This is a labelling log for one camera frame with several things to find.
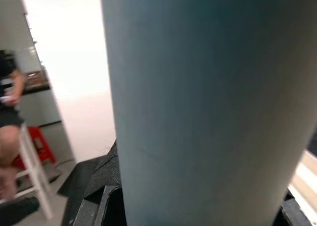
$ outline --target dark shirt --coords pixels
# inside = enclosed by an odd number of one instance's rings
[[[13,71],[14,69],[8,66],[3,56],[0,55],[0,80],[9,76]],[[1,83],[0,83],[0,96],[4,96],[4,88]]]

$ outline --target hand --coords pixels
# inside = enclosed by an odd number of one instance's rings
[[[16,107],[19,102],[20,102],[20,96],[15,94],[14,92],[8,92],[6,93],[6,96],[9,96],[10,99],[8,99],[7,101],[4,102],[4,104],[6,106],[9,106],[9,107]]]

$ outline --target white pillar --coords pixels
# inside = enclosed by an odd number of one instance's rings
[[[103,0],[129,226],[269,226],[317,116],[316,0]]]

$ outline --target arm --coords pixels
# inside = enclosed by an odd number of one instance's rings
[[[20,97],[23,92],[24,78],[18,70],[14,70],[9,75],[9,77],[13,81],[13,91],[7,94],[8,96],[10,96],[10,100],[7,101],[5,104],[7,106],[16,106],[19,104]]]

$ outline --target white floor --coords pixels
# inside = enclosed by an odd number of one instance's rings
[[[54,155],[56,157],[56,161],[58,163],[62,163],[64,161],[70,160],[73,158],[67,137],[63,130],[62,124],[57,123],[51,126],[47,126],[42,128],[42,132],[50,145]],[[74,161],[66,162],[57,167],[58,170],[62,171],[62,175],[53,183],[51,183],[51,192],[49,192],[48,197],[51,203],[51,207],[53,209],[54,217],[47,221],[43,212],[39,210],[27,218],[25,218],[20,223],[16,224],[16,226],[60,226],[62,217],[64,214],[64,209],[66,205],[67,198],[60,196],[57,194],[57,191],[61,187],[61,185],[65,182],[70,172],[73,170],[75,166]]]

